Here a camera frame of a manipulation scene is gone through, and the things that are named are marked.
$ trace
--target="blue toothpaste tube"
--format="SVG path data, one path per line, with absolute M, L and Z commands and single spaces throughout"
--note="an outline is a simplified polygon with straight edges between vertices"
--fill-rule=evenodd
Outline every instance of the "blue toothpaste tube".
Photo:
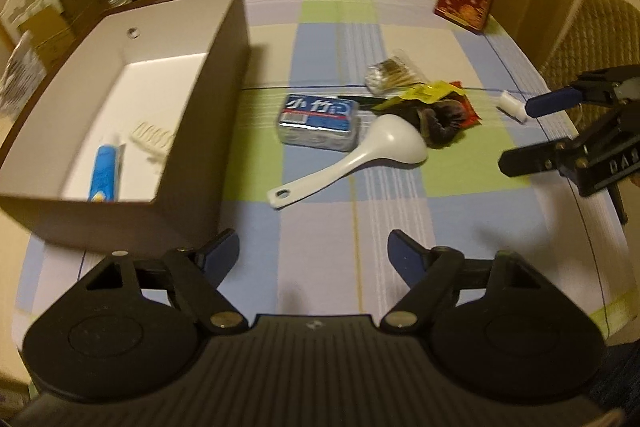
M 120 163 L 120 137 L 114 134 L 98 147 L 95 154 L 94 173 L 89 189 L 90 201 L 114 201 L 117 194 Z

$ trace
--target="blue soap package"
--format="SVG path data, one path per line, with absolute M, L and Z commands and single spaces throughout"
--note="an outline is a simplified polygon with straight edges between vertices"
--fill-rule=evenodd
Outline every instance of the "blue soap package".
M 277 124 L 282 143 L 350 151 L 358 136 L 358 103 L 310 94 L 289 94 Z

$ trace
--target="table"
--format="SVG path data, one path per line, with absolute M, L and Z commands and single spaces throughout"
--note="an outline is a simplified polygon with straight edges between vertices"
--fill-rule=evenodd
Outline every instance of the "table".
M 500 113 L 502 90 L 525 100 L 542 78 L 491 20 L 476 36 L 433 14 L 434 0 L 245 0 L 252 60 L 239 102 L 221 229 L 241 239 L 220 291 L 257 313 L 354 314 L 380 320 L 407 291 L 386 258 L 402 229 L 425 247 L 468 257 L 522 254 L 608 337 L 636 316 L 638 296 L 609 196 L 590 199 L 557 173 L 507 178 L 500 153 L 575 132 L 566 115 L 521 125 Z M 365 94 L 367 65 L 404 50 L 430 80 L 460 80 L 482 118 L 420 168 L 366 168 L 280 211 L 266 192 L 337 161 L 338 152 L 284 146 L 274 121 L 288 92 Z M 363 113 L 361 136 L 373 116 Z M 31 321 L 100 260 L 31 237 L 13 321 Z M 462 300 L 481 292 L 466 291 Z

